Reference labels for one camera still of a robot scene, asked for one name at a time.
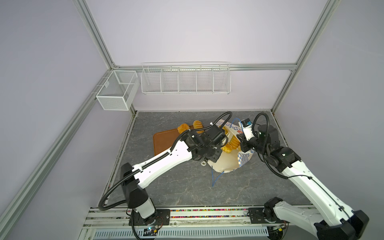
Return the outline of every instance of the aluminum frame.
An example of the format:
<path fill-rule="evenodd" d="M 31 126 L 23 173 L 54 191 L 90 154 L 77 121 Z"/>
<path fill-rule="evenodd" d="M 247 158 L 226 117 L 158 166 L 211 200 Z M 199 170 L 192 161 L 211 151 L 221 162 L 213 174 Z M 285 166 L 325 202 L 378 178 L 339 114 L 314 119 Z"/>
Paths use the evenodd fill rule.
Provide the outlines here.
<path fill-rule="evenodd" d="M 264 206 L 213 206 L 213 207 L 158 207 L 157 209 L 171 209 L 169 225 L 167 228 L 199 227 L 249 227 L 249 226 L 276 226 L 279 223 L 252 224 L 247 216 L 248 208 Z M 296 205 L 300 209 L 314 209 L 314 205 Z M 106 211 L 90 209 L 79 235 L 79 240 L 93 239 L 96 230 L 130 228 L 129 216 L 132 209 L 126 207 L 112 208 Z"/>
<path fill-rule="evenodd" d="M 298 72 L 302 68 L 305 60 L 313 49 L 316 41 L 324 30 L 328 20 L 334 13 L 335 9 L 339 5 L 341 0 L 328 0 L 324 7 L 307 43 L 305 44 L 302 53 L 300 54 L 296 63 L 278 63 L 278 64 L 232 64 L 230 67 L 231 71 L 248 71 L 248 70 L 291 70 L 289 78 L 284 84 L 283 89 L 280 91 L 276 102 L 274 103 L 271 111 L 274 113 L 286 93 L 288 92 L 291 84 L 295 80 Z M 79 14 L 84 21 L 84 24 L 89 31 L 91 38 L 93 39 L 96 47 L 98 48 L 106 66 L 110 70 L 142 70 L 142 66 L 116 66 L 113 62 L 111 55 L 109 54 L 107 47 L 101 37 L 101 34 L 93 20 L 93 17 L 89 11 L 89 8 L 84 0 L 73 0 L 74 5 L 79 11 Z M 75 116 L 70 120 L 64 131 L 59 135 L 51 149 L 47 152 L 44 158 L 41 160 L 35 171 L 25 182 L 24 186 L 17 193 L 15 198 L 12 200 L 10 205 L 7 207 L 5 212 L 0 216 L 0 240 L 4 240 L 12 230 L 13 226 L 17 223 L 32 198 L 35 196 L 40 186 L 50 173 L 53 166 L 73 138 L 76 131 L 81 126 L 84 119 L 92 109 L 96 102 L 96 93 L 99 91 L 102 84 L 105 82 L 106 74 L 96 85 L 92 93 L 88 96 L 85 102 L 81 105 L 80 109 L 76 112 Z M 135 116 L 136 111 L 133 106 L 130 107 L 130 111 Z M 90 236 L 91 231 L 81 231 L 81 236 Z"/>
<path fill-rule="evenodd" d="M 110 70 L 116 68 L 117 66 L 113 62 L 112 57 L 108 52 L 107 46 L 105 45 L 103 38 L 101 37 L 99 29 L 97 28 L 97 25 L 91 15 L 91 12 L 89 11 L 87 3 L 85 2 L 85 0 L 73 0 L 73 3 L 81 16 L 81 19 L 83 20 L 84 25 L 89 32 L 89 35 L 91 36 L 93 42 L 98 48 L 100 55 L 105 62 L 105 65 Z"/>
<path fill-rule="evenodd" d="M 220 64 L 204 65 L 151 65 L 151 68 L 219 68 Z M 230 71 L 255 71 L 255 70 L 296 70 L 296 63 L 255 63 L 255 64 L 230 64 Z M 115 70 L 142 71 L 143 66 L 118 66 Z"/>
<path fill-rule="evenodd" d="M 25 182 L 23 187 L 14 197 L 7 209 L 0 217 L 0 240 L 4 240 L 11 232 L 13 226 L 17 223 L 25 209 L 28 207 L 32 198 L 35 196 L 56 162 L 59 160 L 61 154 L 66 149 L 69 142 L 72 140 L 76 131 L 79 129 L 93 105 L 96 102 L 96 94 L 101 86 L 109 76 L 111 71 L 106 71 L 99 83 L 95 86 L 93 91 L 89 94 L 85 102 L 81 105 L 79 110 L 70 120 L 68 125 L 64 128 L 63 132 L 59 135 L 53 143 L 47 154 L 40 161 L 34 172 Z"/>
<path fill-rule="evenodd" d="M 125 137 L 124 137 L 124 140 L 122 141 L 122 144 L 120 145 L 120 149 L 119 149 L 119 154 L 116 158 L 116 162 L 113 166 L 113 170 L 111 172 L 111 175 L 108 179 L 108 182 L 104 188 L 104 192 L 103 192 L 103 195 L 109 190 L 109 187 L 113 185 L 113 183 L 115 182 L 115 179 L 116 179 L 116 176 L 117 176 L 117 172 L 119 170 L 119 166 L 120 166 L 120 163 L 121 163 L 121 160 L 123 158 L 123 155 L 125 153 L 125 149 L 127 147 L 127 144 L 128 144 L 128 140 L 129 140 L 129 137 L 130 137 L 130 134 L 132 132 L 132 129 L 133 129 L 133 126 L 135 124 L 135 121 L 136 121 L 136 118 L 138 116 L 138 112 L 134 115 L 132 115 L 131 117 L 131 120 L 129 122 L 129 125 L 128 125 L 128 128 L 127 128 L 127 132 L 125 133 Z M 108 199 L 109 197 L 105 200 L 104 204 L 108 204 Z"/>
<path fill-rule="evenodd" d="M 336 8 L 339 6 L 341 0 L 328 0 L 326 3 L 323 11 L 321 12 L 321 15 L 319 19 L 316 22 L 316 25 L 305 44 L 303 50 L 301 51 L 301 54 L 299 58 L 297 59 L 296 65 L 297 69 L 291 70 L 291 74 L 289 75 L 287 81 L 285 82 L 283 88 L 281 89 L 279 95 L 277 96 L 277 99 L 275 103 L 273 104 L 273 107 L 271 111 L 273 113 L 276 112 L 282 101 L 284 100 L 287 92 L 289 91 L 290 87 L 292 86 L 292 83 L 296 79 L 299 71 L 305 64 L 305 61 L 307 60 L 309 54 L 311 53 L 313 47 L 316 45 L 317 40 L 319 39 L 320 35 L 323 33 L 324 28 L 327 26 L 327 23 L 333 13 L 335 12 Z"/>

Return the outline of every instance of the gray stone surface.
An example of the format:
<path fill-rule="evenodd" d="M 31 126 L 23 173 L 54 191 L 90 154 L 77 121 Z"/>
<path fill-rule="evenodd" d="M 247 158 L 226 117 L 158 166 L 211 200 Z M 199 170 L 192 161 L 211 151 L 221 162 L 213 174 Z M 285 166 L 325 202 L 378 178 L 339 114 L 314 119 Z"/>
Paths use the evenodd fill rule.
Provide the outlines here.
<path fill-rule="evenodd" d="M 259 112 L 233 112 L 233 118 L 250 118 Z M 127 144 L 121 165 L 143 162 L 154 156 L 153 135 L 177 128 L 182 123 L 192 125 L 200 120 L 204 126 L 216 120 L 222 112 L 160 112 L 138 113 Z M 271 125 L 275 122 L 270 116 Z M 261 116 L 258 123 L 265 123 Z M 214 178 L 220 174 L 213 171 Z M 120 168 L 116 178 L 120 179 Z M 268 170 L 256 154 L 244 166 L 222 174 L 212 187 L 212 172 L 209 165 L 190 160 L 177 165 L 155 179 L 146 188 L 157 207 L 202 206 L 202 205 L 263 205 L 273 197 L 280 197 L 292 205 L 309 204 L 309 200 L 289 180 L 281 179 Z M 109 203 L 123 200 L 121 188 L 110 196 Z"/>

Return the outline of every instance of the white mesh basket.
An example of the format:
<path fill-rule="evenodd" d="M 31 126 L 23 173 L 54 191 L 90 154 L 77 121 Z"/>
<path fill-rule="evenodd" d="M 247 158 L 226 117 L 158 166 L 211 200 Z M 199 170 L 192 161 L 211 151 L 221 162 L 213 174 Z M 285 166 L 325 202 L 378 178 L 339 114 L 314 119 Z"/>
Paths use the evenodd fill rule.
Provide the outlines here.
<path fill-rule="evenodd" d="M 136 71 L 113 70 L 96 98 L 104 110 L 128 111 L 139 85 Z"/>
<path fill-rule="evenodd" d="M 229 66 L 143 68 L 144 94 L 212 94 L 231 92 Z"/>

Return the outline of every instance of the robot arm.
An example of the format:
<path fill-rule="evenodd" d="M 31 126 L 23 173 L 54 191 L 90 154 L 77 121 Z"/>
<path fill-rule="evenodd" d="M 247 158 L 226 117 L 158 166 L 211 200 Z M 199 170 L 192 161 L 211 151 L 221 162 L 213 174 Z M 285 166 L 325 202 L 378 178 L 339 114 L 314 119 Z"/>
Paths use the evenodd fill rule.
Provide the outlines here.
<path fill-rule="evenodd" d="M 368 223 L 368 216 L 361 210 L 354 211 L 342 202 L 312 174 L 292 149 L 280 146 L 278 131 L 269 125 L 268 116 L 266 118 L 267 124 L 259 126 L 257 132 L 254 131 L 257 117 L 253 122 L 249 119 L 241 121 L 243 134 L 237 135 L 241 150 L 247 152 L 254 149 L 261 154 L 260 159 L 267 167 L 275 175 L 291 180 L 316 206 L 318 212 L 303 212 L 283 199 L 275 197 L 264 205 L 265 220 L 271 223 L 277 219 L 291 222 L 320 240 L 360 238 Z M 151 223 L 156 217 L 156 208 L 145 188 L 154 179 L 182 162 L 202 158 L 216 162 L 220 157 L 222 152 L 220 148 L 228 141 L 224 130 L 212 123 L 204 129 L 207 130 L 202 134 L 185 131 L 170 149 L 149 160 L 133 166 L 129 163 L 121 166 L 123 179 L 102 197 L 99 209 L 106 210 L 126 201 L 129 208 L 135 209 L 148 224 Z M 105 199 L 119 185 L 122 186 L 126 200 L 104 206 Z"/>
<path fill-rule="evenodd" d="M 301 158 L 290 148 L 280 146 L 278 131 L 273 126 L 260 125 L 253 129 L 255 121 L 242 120 L 241 149 L 254 149 L 277 176 L 291 180 L 316 206 L 318 213 L 303 212 L 280 198 L 273 198 L 265 205 L 264 214 L 269 222 L 277 219 L 291 222 L 312 233 L 319 239 L 359 239 L 368 223 L 368 216 L 361 210 L 354 211 L 336 197 L 307 168 Z"/>

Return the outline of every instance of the black mounting plate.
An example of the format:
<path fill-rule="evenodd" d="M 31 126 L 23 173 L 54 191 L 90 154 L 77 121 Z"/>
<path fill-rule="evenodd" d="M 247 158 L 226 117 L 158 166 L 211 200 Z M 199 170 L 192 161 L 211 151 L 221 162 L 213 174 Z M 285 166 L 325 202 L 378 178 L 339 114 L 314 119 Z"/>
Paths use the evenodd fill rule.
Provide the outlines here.
<path fill-rule="evenodd" d="M 250 208 L 248 208 L 249 214 L 247 214 L 247 215 L 249 215 L 249 218 L 251 219 L 252 224 L 254 224 L 254 223 L 269 223 L 269 222 L 265 221 L 265 219 L 263 217 L 263 210 L 264 210 L 263 207 L 250 207 Z M 275 223 L 284 223 L 284 221 L 278 219 Z"/>
<path fill-rule="evenodd" d="M 150 225 L 161 225 L 161 222 L 164 225 L 169 225 L 169 219 L 170 219 L 170 210 L 169 209 L 156 209 L 156 222 L 150 224 Z M 145 223 L 144 219 L 140 216 L 140 214 L 135 213 L 133 215 L 133 220 L 134 223 L 133 225 L 135 226 L 147 226 Z"/>

